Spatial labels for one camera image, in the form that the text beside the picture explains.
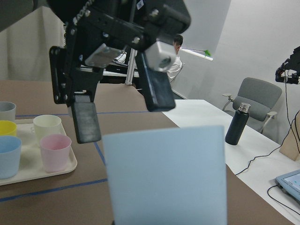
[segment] chair armrest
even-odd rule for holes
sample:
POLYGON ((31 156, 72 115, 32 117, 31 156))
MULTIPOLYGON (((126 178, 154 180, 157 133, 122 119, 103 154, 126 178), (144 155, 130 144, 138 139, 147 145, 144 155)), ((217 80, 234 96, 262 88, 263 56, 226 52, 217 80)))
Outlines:
POLYGON ((233 98, 231 97, 232 94, 230 93, 226 93, 226 94, 222 94, 225 97, 228 97, 228 102, 226 102, 226 104, 224 105, 222 111, 225 110, 226 106, 228 106, 229 103, 233 102, 233 98))
POLYGON ((265 123, 263 124, 263 127, 262 127, 262 130, 261 130, 261 134, 263 133, 263 129, 265 128, 265 126, 268 124, 268 122, 271 120, 271 119, 275 119, 275 116, 277 115, 277 112, 275 111, 271 111, 271 112, 268 112, 267 113, 267 117, 268 119, 265 121, 265 123))

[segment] person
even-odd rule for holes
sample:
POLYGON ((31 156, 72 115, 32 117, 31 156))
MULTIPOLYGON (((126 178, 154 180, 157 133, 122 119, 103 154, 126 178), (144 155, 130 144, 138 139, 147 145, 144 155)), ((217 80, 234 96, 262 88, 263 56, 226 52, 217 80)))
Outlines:
POLYGON ((173 41, 173 45, 176 51, 176 60, 173 63, 173 65, 168 69, 167 74, 169 81, 172 82, 175 77, 179 74, 182 68, 182 62, 180 61, 180 57, 178 55, 179 49, 182 45, 183 42, 183 36, 181 35, 176 35, 173 41))

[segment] blue tape line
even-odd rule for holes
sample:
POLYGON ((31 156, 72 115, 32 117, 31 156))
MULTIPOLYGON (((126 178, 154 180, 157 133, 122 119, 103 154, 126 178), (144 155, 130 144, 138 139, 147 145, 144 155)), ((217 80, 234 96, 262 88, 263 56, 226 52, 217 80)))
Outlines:
POLYGON ((80 184, 73 184, 73 185, 64 186, 64 187, 53 188, 53 189, 44 190, 44 191, 37 191, 37 192, 27 193, 27 194, 23 194, 23 195, 15 195, 15 196, 6 197, 6 198, 0 198, 0 203, 7 202, 7 201, 10 201, 10 200, 14 200, 14 199, 18 199, 18 198, 22 198, 22 197, 29 197, 29 196, 47 194, 47 193, 51 193, 51 192, 55 192, 55 191, 61 191, 61 190, 68 189, 68 188, 87 186, 87 185, 98 184, 98 183, 103 183, 103 182, 107 182, 107 178, 101 179, 101 180, 89 181, 89 182, 80 183, 80 184))
MULTIPOLYGON (((97 114, 118 114, 118 113, 149 113, 149 111, 124 111, 124 112, 98 112, 97 114)), ((40 116, 41 114, 37 115, 16 115, 16 117, 36 117, 40 116)), ((67 113, 62 113, 62 114, 52 114, 55 116, 68 116, 69 114, 67 113)))
POLYGON ((98 151, 98 153, 99 153, 99 156, 100 156, 101 159, 102 159, 102 162, 103 162, 104 165, 105 165, 105 158, 104 158, 104 156, 103 156, 103 154, 102 154, 102 152, 101 152, 101 149, 100 149, 99 145, 97 144, 97 142, 94 142, 94 145, 95 145, 95 147, 96 147, 96 149, 97 149, 97 151, 98 151))

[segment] device screen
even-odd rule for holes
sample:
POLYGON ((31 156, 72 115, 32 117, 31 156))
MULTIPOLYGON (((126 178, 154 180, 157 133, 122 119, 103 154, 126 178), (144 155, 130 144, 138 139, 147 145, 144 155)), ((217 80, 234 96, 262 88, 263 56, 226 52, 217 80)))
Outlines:
POLYGON ((284 178, 284 180, 300 191, 300 173, 284 178))

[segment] gray cup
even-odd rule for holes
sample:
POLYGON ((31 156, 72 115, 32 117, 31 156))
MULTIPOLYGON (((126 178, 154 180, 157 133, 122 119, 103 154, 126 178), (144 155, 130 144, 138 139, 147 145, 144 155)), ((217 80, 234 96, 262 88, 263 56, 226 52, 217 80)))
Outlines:
POLYGON ((0 120, 15 121, 15 104, 12 102, 0 102, 0 120))

